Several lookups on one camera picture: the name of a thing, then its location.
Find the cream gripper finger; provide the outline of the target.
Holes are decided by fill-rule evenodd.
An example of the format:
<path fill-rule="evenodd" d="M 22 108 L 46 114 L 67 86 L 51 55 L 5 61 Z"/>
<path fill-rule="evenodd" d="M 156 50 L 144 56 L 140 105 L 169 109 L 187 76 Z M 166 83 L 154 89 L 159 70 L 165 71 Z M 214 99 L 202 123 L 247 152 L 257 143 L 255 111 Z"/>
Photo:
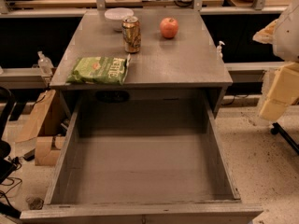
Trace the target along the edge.
<path fill-rule="evenodd" d="M 278 120 L 286 109 L 299 99 L 299 63 L 285 63 L 275 72 L 259 117 Z"/>

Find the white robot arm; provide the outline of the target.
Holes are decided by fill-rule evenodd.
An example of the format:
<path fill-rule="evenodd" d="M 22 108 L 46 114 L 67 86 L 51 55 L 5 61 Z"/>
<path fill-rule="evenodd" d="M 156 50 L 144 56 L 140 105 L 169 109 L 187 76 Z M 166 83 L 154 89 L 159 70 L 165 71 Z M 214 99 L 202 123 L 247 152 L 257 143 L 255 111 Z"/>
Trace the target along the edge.
<path fill-rule="evenodd" d="M 284 61 L 259 111 L 262 119 L 276 121 L 299 98 L 299 0 L 292 0 L 278 19 L 253 36 L 262 44 L 271 44 L 273 53 Z"/>

